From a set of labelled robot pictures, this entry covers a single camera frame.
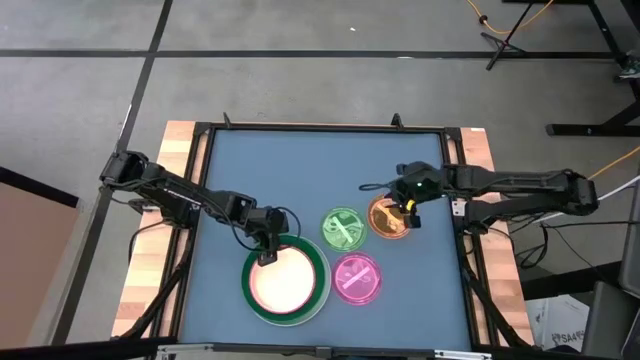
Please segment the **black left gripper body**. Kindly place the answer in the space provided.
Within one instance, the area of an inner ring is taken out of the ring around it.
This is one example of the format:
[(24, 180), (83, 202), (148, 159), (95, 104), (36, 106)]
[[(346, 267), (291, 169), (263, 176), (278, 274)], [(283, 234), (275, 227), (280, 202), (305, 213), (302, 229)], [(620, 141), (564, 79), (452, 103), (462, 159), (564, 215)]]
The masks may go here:
[(271, 206), (249, 209), (243, 225), (245, 234), (254, 240), (255, 249), (263, 252), (276, 251), (280, 235), (289, 231), (285, 213)]

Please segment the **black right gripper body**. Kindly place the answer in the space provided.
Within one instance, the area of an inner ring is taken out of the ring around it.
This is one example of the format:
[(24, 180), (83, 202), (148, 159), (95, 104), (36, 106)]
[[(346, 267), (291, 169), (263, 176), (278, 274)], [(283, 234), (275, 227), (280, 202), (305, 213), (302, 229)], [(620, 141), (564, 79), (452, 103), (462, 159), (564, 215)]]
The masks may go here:
[(431, 201), (444, 195), (444, 175), (428, 163), (416, 161), (396, 166), (398, 178), (389, 183), (388, 197), (395, 203), (416, 204)]

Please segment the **small orange transparent plate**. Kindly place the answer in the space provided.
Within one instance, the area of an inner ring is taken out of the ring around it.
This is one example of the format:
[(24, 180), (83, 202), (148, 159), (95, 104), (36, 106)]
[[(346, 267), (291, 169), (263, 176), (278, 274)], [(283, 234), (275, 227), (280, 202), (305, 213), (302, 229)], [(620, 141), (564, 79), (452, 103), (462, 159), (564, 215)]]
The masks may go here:
[(374, 197), (369, 203), (367, 219), (371, 229), (386, 239), (401, 239), (410, 232), (405, 225), (403, 214), (398, 208), (393, 207), (391, 199), (382, 194)]

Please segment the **small green transparent plate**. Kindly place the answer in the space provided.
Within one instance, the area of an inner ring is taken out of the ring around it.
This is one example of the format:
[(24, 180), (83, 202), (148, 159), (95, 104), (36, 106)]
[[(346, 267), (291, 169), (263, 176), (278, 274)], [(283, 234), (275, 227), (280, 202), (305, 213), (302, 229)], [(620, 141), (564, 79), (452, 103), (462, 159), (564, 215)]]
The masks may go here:
[(350, 207), (335, 207), (323, 218), (321, 234), (327, 245), (337, 252), (359, 249), (367, 238), (367, 227), (362, 216)]

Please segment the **small pink transparent plate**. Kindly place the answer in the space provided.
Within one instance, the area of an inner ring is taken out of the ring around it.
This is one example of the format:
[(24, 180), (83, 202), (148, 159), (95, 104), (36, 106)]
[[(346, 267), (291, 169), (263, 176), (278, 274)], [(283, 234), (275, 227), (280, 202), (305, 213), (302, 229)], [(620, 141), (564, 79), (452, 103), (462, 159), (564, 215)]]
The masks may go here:
[(336, 260), (331, 280), (334, 292), (342, 301), (352, 306), (364, 306), (378, 297), (382, 272), (370, 255), (351, 252)]

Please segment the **aluminium bar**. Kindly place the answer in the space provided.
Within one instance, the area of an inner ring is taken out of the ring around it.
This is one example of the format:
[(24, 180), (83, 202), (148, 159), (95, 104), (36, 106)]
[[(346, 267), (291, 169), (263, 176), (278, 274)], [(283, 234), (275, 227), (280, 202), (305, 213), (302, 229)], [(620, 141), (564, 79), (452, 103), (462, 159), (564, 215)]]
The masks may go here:
[(172, 344), (157, 347), (158, 355), (177, 355), (196, 352), (238, 352), (288, 355), (306, 355), (318, 359), (340, 356), (356, 357), (424, 357), (430, 360), (495, 360), (490, 353), (439, 349), (387, 349), (333, 346), (293, 346), (236, 343)]

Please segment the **black tripod stand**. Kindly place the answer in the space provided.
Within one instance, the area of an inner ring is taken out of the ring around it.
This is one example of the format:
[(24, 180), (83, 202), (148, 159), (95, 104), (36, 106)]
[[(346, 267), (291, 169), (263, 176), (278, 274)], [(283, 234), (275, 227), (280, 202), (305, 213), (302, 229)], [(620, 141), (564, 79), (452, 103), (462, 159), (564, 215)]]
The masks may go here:
[(515, 25), (512, 27), (510, 31), (507, 32), (507, 35), (504, 39), (498, 38), (497, 33), (494, 33), (493, 35), (488, 34), (486, 32), (480, 33), (482, 38), (484, 38), (489, 42), (492, 42), (496, 47), (494, 54), (492, 55), (491, 59), (489, 60), (489, 62), (485, 67), (487, 71), (491, 71), (494, 65), (498, 62), (499, 58), (504, 54), (514, 55), (516, 58), (524, 57), (527, 54), (527, 52), (524, 49), (517, 47), (515, 45), (512, 45), (510, 41), (513, 35), (516, 33), (516, 31), (520, 28), (521, 24), (523, 23), (526, 15), (528, 14), (532, 6), (533, 6), (532, 3), (529, 3), (527, 5), (525, 10), (523, 11), (521, 16), (515, 23)]

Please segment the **white cardboard box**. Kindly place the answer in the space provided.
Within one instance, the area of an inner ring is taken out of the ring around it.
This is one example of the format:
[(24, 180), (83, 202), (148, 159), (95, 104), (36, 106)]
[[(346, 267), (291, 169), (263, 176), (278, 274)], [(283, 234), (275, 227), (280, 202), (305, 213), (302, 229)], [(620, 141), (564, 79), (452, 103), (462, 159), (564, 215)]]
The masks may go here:
[(582, 350), (589, 307), (570, 295), (525, 302), (534, 344), (543, 350), (568, 346)]

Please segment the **black desk leg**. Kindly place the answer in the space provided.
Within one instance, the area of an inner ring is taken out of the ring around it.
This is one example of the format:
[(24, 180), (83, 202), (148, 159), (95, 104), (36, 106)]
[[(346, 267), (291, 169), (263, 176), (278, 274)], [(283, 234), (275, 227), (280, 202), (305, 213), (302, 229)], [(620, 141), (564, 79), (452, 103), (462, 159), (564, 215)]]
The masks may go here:
[[(618, 65), (623, 65), (627, 56), (622, 52), (612, 34), (604, 16), (595, 4), (595, 0), (580, 0), (591, 11), (610, 52)], [(634, 101), (623, 110), (600, 124), (547, 124), (545, 131), (549, 136), (584, 136), (584, 137), (640, 137), (640, 125), (631, 125), (640, 119), (640, 83), (631, 80), (629, 86)]]

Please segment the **grey chair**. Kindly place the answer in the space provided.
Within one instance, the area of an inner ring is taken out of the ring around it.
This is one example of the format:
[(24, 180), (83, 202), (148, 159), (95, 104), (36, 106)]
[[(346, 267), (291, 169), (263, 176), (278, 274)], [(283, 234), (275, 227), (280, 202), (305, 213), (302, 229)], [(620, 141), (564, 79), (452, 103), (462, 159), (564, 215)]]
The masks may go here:
[(621, 359), (640, 314), (640, 179), (635, 183), (629, 221), (622, 259), (587, 272), (593, 300), (582, 340), (583, 355)]

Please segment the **brown board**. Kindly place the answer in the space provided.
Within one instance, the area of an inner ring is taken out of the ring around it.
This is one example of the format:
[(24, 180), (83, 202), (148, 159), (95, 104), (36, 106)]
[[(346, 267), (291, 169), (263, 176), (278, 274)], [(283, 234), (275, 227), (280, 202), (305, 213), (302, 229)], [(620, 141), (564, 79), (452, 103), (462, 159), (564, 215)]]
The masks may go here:
[(27, 344), (79, 198), (0, 166), (0, 349)]

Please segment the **person's shoe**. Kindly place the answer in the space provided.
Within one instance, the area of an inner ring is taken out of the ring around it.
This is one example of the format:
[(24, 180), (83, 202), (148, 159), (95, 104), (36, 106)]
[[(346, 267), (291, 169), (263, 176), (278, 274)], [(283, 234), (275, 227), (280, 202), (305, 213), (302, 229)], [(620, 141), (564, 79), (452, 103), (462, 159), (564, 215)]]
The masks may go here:
[(640, 55), (630, 54), (618, 75), (615, 76), (618, 81), (637, 80), (640, 79)]

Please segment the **black table frame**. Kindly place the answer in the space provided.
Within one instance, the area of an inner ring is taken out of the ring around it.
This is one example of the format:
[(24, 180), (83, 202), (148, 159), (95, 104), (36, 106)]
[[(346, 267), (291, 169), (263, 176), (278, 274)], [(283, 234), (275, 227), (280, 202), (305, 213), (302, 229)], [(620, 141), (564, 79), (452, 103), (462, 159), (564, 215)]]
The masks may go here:
[[(469, 161), (480, 166), (492, 164), (486, 132), (482, 128), (444, 128), (428, 126), (405, 126), (398, 131), (391, 125), (356, 124), (304, 124), (304, 123), (234, 123), (226, 126), (222, 123), (170, 121), (167, 123), (157, 155), (160, 165), (171, 172), (187, 175), (200, 182), (206, 182), (208, 172), (213, 165), (214, 147), (221, 134), (228, 131), (238, 134), (242, 131), (255, 131), (260, 135), (275, 132), (297, 135), (329, 134), (337, 136), (380, 135), (409, 136), (411, 134), (432, 135), (437, 142), (432, 153), (442, 159), (458, 162)], [(514, 331), (526, 342), (533, 339), (529, 328), (529, 318), (525, 311), (524, 295), (513, 258), (513, 247), (505, 235), (506, 228), (501, 226), (498, 232), (480, 235), (475, 238), (475, 254), (469, 262), (472, 268), (481, 274), (482, 283), (492, 300)], [(135, 246), (133, 262), (129, 266), (123, 287), (119, 308), (115, 316), (112, 332), (121, 335), (133, 326), (151, 303), (152, 297), (166, 282), (169, 266), (175, 264), (188, 238), (195, 236), (194, 231), (174, 230), (168, 225), (148, 230), (139, 245)], [(465, 332), (469, 340), (466, 351), (490, 353), (495, 360), (518, 360), (522, 358), (520, 348), (511, 347), (499, 333), (494, 321), (484, 310), (477, 295), (462, 280), (456, 286), (463, 293), (463, 302), (455, 309), (456, 314), (464, 317), (467, 323)], [(357, 348), (387, 349), (439, 349), (454, 350), (451, 346), (434, 344), (427, 336), (416, 346), (402, 344), (383, 346), (346, 346), (316, 338), (308, 345), (293, 346), (333, 346)], [(275, 340), (259, 343), (250, 341), (222, 341), (210, 336), (200, 343), (236, 343), (288, 345)]]

